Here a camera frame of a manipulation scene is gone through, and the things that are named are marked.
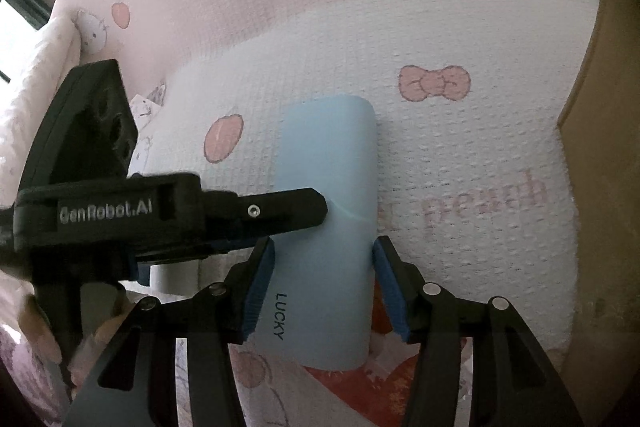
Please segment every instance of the peach print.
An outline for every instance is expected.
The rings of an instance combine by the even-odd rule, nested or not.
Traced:
[[[209,163],[220,163],[235,149],[242,136],[244,120],[239,114],[218,118],[204,138],[204,156]]]
[[[447,66],[428,71],[418,66],[405,66],[398,76],[400,94],[409,102],[421,102],[430,96],[462,100],[471,89],[471,77],[460,66]]]
[[[111,17],[113,17],[113,22],[123,30],[129,27],[131,14],[129,12],[129,7],[123,2],[117,2],[111,6]]]
[[[249,351],[229,349],[229,357],[234,367],[234,376],[244,387],[258,387],[267,375],[263,360]]]

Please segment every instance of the window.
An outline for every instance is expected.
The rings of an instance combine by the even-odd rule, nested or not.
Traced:
[[[33,47],[36,30],[49,20],[54,1],[0,1],[0,78],[4,80],[3,84],[20,75]]]

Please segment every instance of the screw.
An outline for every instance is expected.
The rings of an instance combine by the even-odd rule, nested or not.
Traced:
[[[158,304],[158,299],[156,299],[155,297],[145,297],[138,303],[140,309],[145,312],[148,312],[149,310],[155,308],[156,304]]]
[[[226,286],[223,282],[214,282],[209,286],[209,293],[214,297],[220,297],[226,293]]]
[[[438,286],[434,282],[428,282],[422,287],[422,291],[427,295],[437,295],[438,293],[440,293],[441,289],[442,288],[440,288],[440,286]]]
[[[247,214],[254,219],[260,216],[260,207],[257,204],[250,204],[249,208],[246,210]]]
[[[503,299],[502,297],[496,297],[492,301],[492,304],[497,310],[505,310],[509,307],[509,301],[507,299]]]

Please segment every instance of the light blue power bank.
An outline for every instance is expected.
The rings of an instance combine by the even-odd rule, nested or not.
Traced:
[[[369,352],[378,152],[373,108],[357,96],[289,107],[276,190],[312,187],[327,201],[315,229],[273,237],[276,261],[253,341],[259,351],[344,371]]]

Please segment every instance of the cardboard box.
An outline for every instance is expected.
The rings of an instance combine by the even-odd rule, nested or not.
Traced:
[[[580,217],[562,377],[597,425],[640,367],[640,0],[600,0],[558,123]]]

